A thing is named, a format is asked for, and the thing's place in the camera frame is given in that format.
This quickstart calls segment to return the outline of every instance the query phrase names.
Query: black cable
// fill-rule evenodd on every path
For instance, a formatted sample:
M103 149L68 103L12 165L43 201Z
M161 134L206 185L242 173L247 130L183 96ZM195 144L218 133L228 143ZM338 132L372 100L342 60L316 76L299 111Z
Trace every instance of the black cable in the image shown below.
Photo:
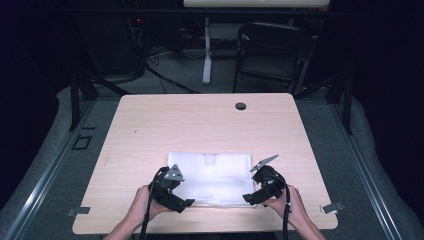
M286 207L284 208L284 215L283 215L283 239L288 240L289 234L287 231L287 225L289 223L289 213L290 213L290 190L286 183L284 183L284 188L286 190Z
M163 85L163 82L162 82L162 79L161 78L159 78L159 82L162 85L163 93L166 94L165 85Z
M288 234L288 223L289 223L289 214L290 214L290 190L289 187L286 183L286 181L284 180L284 178L279 177L279 176L274 176L274 175L264 175L263 177L271 177L271 178L275 178L279 181L281 181L283 183L283 187L284 190L286 191L286 206L284 208L284 213L283 213L283 239L284 240L288 240L289 239L289 234Z
M153 64L155 64L156 66L159 66L159 58L158 58L158 56L157 55L153 55L152 57L148 57L147 59L149 59L150 60L150 62L152 62Z
M169 78L166 78L162 75L160 75L158 72L156 72L155 70L153 70L147 63L146 63L146 70L148 70L149 72L153 73L154 75L156 75L157 77L159 77L160 79L164 80L165 82L168 82L174 86L177 86L178 88L180 88L181 90L187 92L187 93L200 93L198 91L192 90L180 83L175 82L174 80L171 80Z
M158 175L163 171L163 168L160 168L155 176L153 177L152 180L152 185L149 189L149 200L147 202L147 208L146 208L146 213L144 214L144 219L143 219L143 223L141 225L141 232L140 232L140 240L145 240L147 239L146 237L146 230L147 230L147 224L149 223L149 218L150 218L150 205L152 204L153 198L155 195L152 195L153 192L153 187L154 187L154 183L156 181L156 178L158 177Z

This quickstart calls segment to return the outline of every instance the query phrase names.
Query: gray carpet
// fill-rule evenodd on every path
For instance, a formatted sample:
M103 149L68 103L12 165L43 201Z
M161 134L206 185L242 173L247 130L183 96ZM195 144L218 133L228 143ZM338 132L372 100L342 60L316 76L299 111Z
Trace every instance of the gray carpet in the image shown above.
M182 59L173 54L164 54L159 56L159 65L153 63L150 65L165 77L196 91L229 93L232 89L235 64L231 57L233 54L228 51L215 53L211 74L212 83L209 86L202 84L202 58ZM136 81L119 86L135 94L184 93L169 83L161 83L158 77L149 72ZM96 85L96 87L101 97L95 103L82 102L89 106L87 107L89 110L72 139L72 143L74 143L79 134L81 137L91 137L88 148L72 150L72 144L66 146L67 151L63 156L63 165L61 165L59 174L37 214L30 221L23 239L101 239L101 236L73 234L71 228L74 218L65 215L69 208L80 206L119 100L115 93L105 87L100 85ZM254 84L251 80L240 81L238 89L241 92L286 91L279 84L268 82ZM54 161L63 146L62 143L70 136L67 131L71 119L69 89L61 92L58 98L61 104L59 113L45 144L34 159L34 163L20 187L0 213L0 238L6 236L44 169L51 161ZM317 93L309 100L299 100L297 105L330 198L333 202L341 201L346 206L338 214L339 226L334 230L323 231L324 235L328 239L387 239L358 176L354 156L343 137L342 130L337 127L339 120L331 111L332 106L325 104L321 93ZM372 178L381 191L402 237L404 239L423 239L424 230L415 214L399 199L396 190L381 169L375 155L372 134L357 101L354 101L353 104L352 129L353 138L369 166ZM275 235L278 239L282 239L281 232L277 232ZM214 236L197 237L213 239ZM290 232L289 237L290 239L300 239L294 231Z

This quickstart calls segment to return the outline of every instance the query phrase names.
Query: chair leg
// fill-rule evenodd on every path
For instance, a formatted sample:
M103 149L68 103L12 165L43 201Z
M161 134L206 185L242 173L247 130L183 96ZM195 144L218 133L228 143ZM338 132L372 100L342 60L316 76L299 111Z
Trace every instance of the chair leg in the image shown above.
M293 80L292 89L290 91L290 94L293 95L293 96L294 96L294 93L296 91L296 87L297 87L297 79Z
M236 72L234 74L234 81L233 81L233 93L236 92L237 78L238 78L238 68L236 67Z

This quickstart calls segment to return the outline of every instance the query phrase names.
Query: human hand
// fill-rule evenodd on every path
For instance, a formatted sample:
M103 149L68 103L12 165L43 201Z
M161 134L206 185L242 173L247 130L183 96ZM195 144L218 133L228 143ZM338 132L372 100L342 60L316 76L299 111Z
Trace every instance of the human hand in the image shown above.
M288 185L288 189L290 191L290 213L288 217L290 225L299 232L303 239L325 239L309 218L299 190L292 185ZM286 203L286 189L284 189L278 199L268 199L262 204L271 207L283 218Z
M144 185L137 189L134 200L124 219L116 225L105 239L128 239L129 236L131 236L131 234L133 234L134 231L143 224L148 202L149 187ZM150 204L149 221L162 212L171 212L171 210L160 205L155 200L152 200L152 203Z

